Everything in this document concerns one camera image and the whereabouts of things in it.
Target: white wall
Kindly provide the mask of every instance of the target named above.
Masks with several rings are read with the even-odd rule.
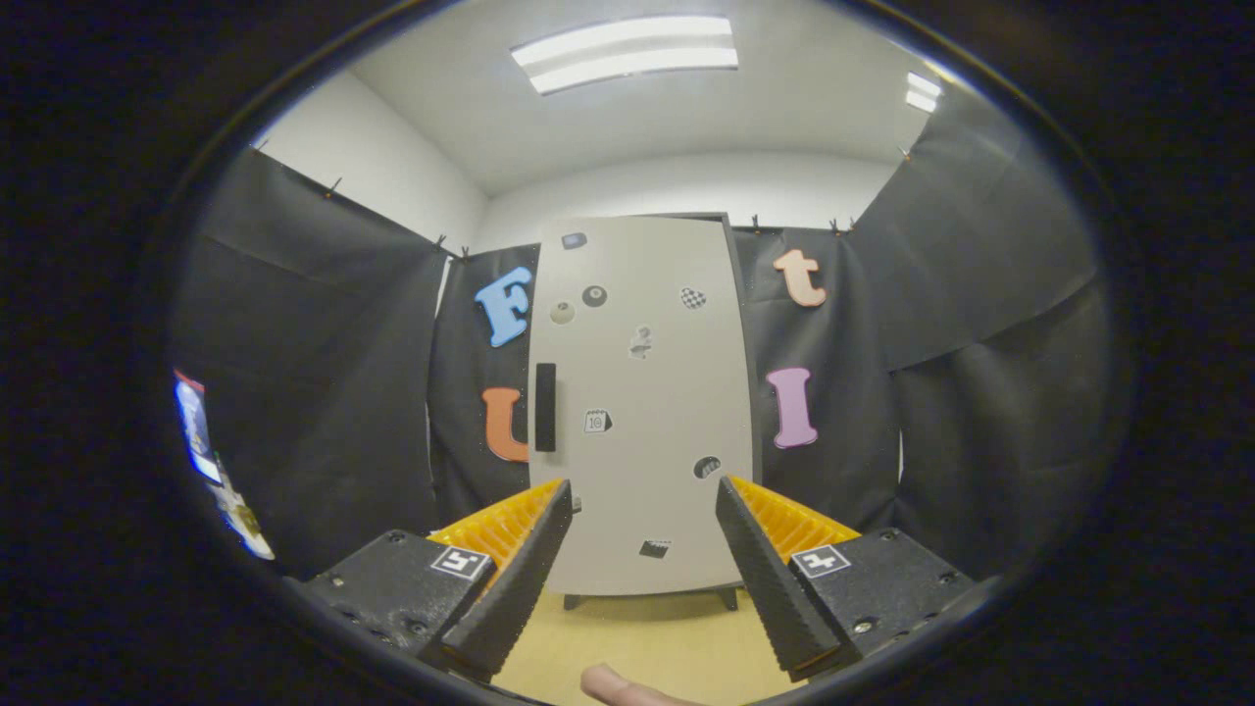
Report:
[[[567,216],[681,211],[727,212],[732,224],[842,228],[894,173],[822,154],[714,153],[615,164],[527,186],[493,198],[473,250],[536,242],[541,224]]]
[[[262,135],[262,152],[336,193],[457,252],[471,245],[487,197],[366,84],[343,71]]]

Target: fluorescent light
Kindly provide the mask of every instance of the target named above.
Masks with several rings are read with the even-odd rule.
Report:
[[[665,69],[728,69],[737,68],[735,49],[658,49],[619,54],[591,61],[581,61],[532,78],[538,93],[552,93],[562,88],[604,78]]]
[[[915,107],[915,108],[919,108],[919,109],[924,110],[925,113],[931,113],[937,107],[937,102],[936,100],[934,100],[932,98],[929,98],[927,95],[920,95],[919,93],[915,93],[914,90],[907,90],[906,92],[906,104],[911,105],[911,107]]]
[[[941,87],[932,83],[931,80],[921,76],[915,71],[906,73],[906,83],[911,84],[911,88],[919,90],[925,95],[937,97],[941,95]]]
[[[556,34],[511,51],[520,66],[581,51],[594,46],[615,44],[631,39],[656,36],[719,36],[730,35],[732,23],[727,18],[663,16],[639,18],[606,23]]]

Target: blue letter f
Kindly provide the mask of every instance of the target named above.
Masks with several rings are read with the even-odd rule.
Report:
[[[515,311],[520,313],[527,311],[527,291],[522,285],[530,281],[532,281],[531,270],[515,267],[506,272],[506,276],[476,292],[474,300],[483,303],[483,311],[488,313],[488,322],[492,325],[492,337],[488,341],[493,347],[510,342],[527,330],[527,321],[522,316],[516,316]]]

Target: checkered sticker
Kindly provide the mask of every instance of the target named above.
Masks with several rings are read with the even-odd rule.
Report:
[[[680,302],[689,308],[700,308],[702,306],[705,306],[705,293],[702,293],[690,286],[685,286],[680,290]]]

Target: white ceiling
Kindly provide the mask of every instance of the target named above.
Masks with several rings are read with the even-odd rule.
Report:
[[[541,97],[510,55],[565,29],[676,13],[729,18],[740,68]],[[683,153],[774,149],[895,163],[926,118],[904,100],[906,71],[934,75],[820,0],[469,0],[353,70],[488,196]]]

